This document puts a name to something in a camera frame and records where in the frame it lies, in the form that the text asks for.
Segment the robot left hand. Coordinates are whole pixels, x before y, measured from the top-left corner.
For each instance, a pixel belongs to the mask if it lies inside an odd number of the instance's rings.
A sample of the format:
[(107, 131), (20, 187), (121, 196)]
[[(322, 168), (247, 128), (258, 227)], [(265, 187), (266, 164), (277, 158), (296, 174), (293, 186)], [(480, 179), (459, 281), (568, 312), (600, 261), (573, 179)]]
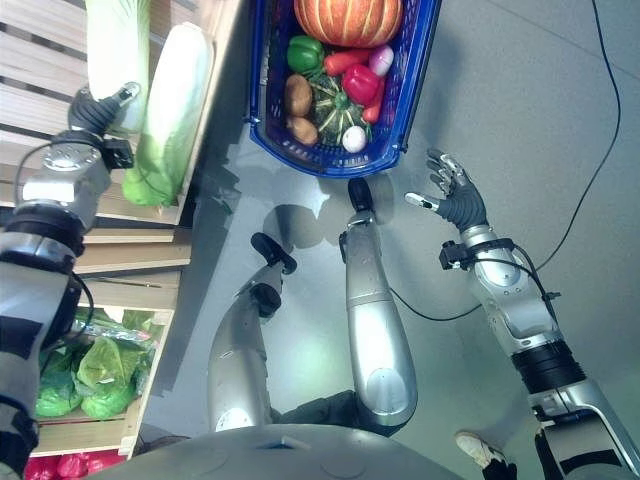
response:
[(103, 98), (96, 98), (89, 84), (79, 89), (68, 110), (67, 122), (71, 130), (86, 130), (98, 136), (128, 135), (133, 132), (129, 111), (141, 93), (141, 85), (131, 81)]

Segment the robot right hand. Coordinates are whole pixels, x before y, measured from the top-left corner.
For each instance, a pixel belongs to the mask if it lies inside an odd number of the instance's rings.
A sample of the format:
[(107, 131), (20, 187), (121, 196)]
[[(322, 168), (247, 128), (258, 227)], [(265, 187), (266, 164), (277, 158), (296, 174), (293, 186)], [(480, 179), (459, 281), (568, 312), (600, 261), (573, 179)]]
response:
[(460, 233), (469, 228), (488, 225), (486, 207), (476, 185), (462, 164), (439, 149), (427, 151), (430, 181), (442, 193), (441, 198), (407, 192), (405, 201), (429, 210), (453, 224)]

